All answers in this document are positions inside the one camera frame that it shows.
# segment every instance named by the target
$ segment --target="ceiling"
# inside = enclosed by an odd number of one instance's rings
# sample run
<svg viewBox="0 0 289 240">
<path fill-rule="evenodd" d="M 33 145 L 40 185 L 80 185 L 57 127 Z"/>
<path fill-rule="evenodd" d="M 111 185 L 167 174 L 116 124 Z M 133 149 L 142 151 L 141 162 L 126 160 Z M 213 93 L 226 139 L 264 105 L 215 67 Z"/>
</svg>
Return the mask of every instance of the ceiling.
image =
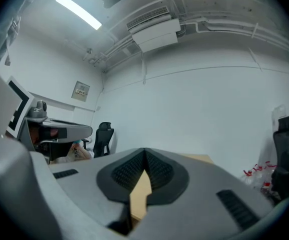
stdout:
<svg viewBox="0 0 289 240">
<path fill-rule="evenodd" d="M 289 39 L 289 19 L 275 0 L 161 0 L 150 6 L 146 5 L 156 0 L 121 0 L 109 9 L 103 7 L 102 0 L 73 1 L 99 20 L 102 26 L 94 30 L 56 0 L 34 0 L 23 12 L 21 24 L 57 42 L 66 43 L 81 56 L 86 53 L 87 48 L 91 48 L 93 53 L 90 58 L 95 58 L 96 61 L 109 48 L 130 35 L 127 22 L 161 6 L 167 6 L 171 15 L 180 21 L 213 17 L 258 23 L 259 26 Z M 137 52 L 139 48 L 131 44 L 119 53 L 118 60 Z M 114 58 L 110 60 L 107 59 L 103 67 L 117 63 Z"/>
</svg>

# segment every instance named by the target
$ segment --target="wooden surface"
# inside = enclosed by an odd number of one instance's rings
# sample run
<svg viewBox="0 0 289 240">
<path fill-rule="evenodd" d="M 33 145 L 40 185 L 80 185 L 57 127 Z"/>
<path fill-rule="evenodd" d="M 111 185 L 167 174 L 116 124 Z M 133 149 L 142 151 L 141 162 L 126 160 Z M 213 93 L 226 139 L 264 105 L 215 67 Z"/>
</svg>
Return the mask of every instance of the wooden surface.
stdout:
<svg viewBox="0 0 289 240">
<path fill-rule="evenodd" d="M 180 154 L 188 158 L 201 160 L 213 164 L 214 162 L 206 154 Z M 131 216 L 136 220 L 141 220 L 147 213 L 147 196 L 151 194 L 151 185 L 146 171 L 143 171 L 138 183 L 130 194 Z"/>
</svg>

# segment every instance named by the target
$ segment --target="fluorescent light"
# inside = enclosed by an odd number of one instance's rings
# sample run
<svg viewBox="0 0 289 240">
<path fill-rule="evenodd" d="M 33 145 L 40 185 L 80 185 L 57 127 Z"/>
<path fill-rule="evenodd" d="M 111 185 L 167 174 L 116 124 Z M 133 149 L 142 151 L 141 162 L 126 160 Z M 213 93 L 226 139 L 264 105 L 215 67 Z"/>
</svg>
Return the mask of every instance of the fluorescent light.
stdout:
<svg viewBox="0 0 289 240">
<path fill-rule="evenodd" d="M 72 11 L 74 14 L 78 15 L 81 19 L 83 19 L 85 22 L 87 22 L 91 27 L 93 27 L 95 30 L 99 29 L 101 27 L 101 23 L 97 21 L 90 13 L 88 13 L 85 9 L 81 8 L 79 5 L 77 5 L 72 0 L 56 0 L 59 4 L 63 5 L 70 11 Z"/>
</svg>

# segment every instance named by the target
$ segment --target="air conditioner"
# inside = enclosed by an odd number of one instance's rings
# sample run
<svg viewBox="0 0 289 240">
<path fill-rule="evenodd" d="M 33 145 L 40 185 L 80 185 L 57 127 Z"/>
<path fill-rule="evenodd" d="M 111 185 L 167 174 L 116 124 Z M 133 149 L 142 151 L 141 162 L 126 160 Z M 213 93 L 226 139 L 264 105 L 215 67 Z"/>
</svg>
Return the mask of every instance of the air conditioner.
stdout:
<svg viewBox="0 0 289 240">
<path fill-rule="evenodd" d="M 181 29 L 179 20 L 171 18 L 166 6 L 140 15 L 128 22 L 126 27 L 144 53 L 177 43 L 176 32 Z"/>
</svg>

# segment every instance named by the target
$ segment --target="office chair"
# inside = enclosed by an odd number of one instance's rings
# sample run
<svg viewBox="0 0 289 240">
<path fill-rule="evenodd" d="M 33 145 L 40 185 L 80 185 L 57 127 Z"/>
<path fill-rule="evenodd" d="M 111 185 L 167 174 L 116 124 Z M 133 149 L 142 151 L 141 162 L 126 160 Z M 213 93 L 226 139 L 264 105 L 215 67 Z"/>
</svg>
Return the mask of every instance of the office chair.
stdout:
<svg viewBox="0 0 289 240">
<path fill-rule="evenodd" d="M 272 174 L 272 190 L 285 199 L 289 196 L 289 116 L 279 119 L 278 122 L 278 131 L 273 134 L 277 167 Z"/>
<path fill-rule="evenodd" d="M 110 155 L 109 142 L 115 129 L 111 128 L 111 122 L 102 122 L 95 132 L 95 142 L 93 147 L 94 158 Z"/>
</svg>

